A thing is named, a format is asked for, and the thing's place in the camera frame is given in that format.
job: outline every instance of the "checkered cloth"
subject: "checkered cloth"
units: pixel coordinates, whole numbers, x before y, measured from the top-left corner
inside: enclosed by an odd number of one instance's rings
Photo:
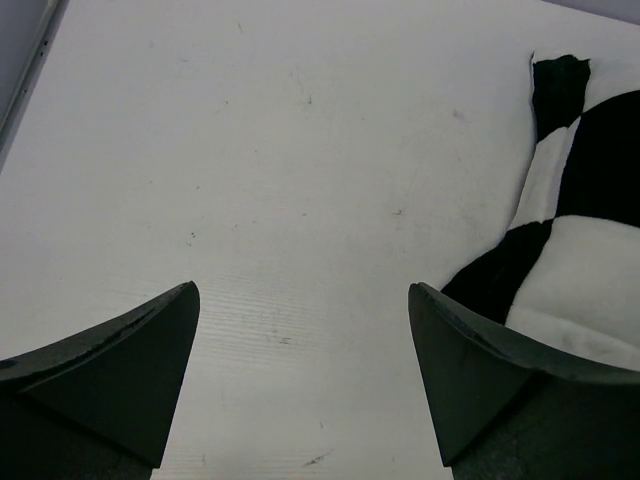
[[[640,70],[532,58],[537,145],[502,241],[443,293],[552,347],[640,370]]]

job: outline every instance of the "white table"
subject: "white table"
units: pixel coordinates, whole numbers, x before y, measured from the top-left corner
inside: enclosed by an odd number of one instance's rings
[[[640,29],[535,0],[72,0],[0,175],[0,357],[193,279],[154,478],[448,478],[406,293],[506,229],[544,46],[637,59]]]

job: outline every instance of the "white tabletop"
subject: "white tabletop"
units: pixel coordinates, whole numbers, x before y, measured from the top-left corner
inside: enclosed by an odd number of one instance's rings
[[[0,358],[193,279],[154,478],[448,478],[407,290],[506,229],[549,46],[637,60],[640,29],[535,0],[72,0],[0,175]]]

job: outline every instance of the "table surface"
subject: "table surface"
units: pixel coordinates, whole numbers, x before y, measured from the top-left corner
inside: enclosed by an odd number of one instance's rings
[[[192,279],[154,478],[450,478],[408,287],[505,231],[531,52],[639,45],[535,0],[72,0],[0,175],[0,358]]]

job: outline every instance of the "black and white cloth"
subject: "black and white cloth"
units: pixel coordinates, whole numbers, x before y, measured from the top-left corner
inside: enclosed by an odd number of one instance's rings
[[[443,293],[552,347],[640,370],[640,70],[531,64],[537,144],[503,240]]]

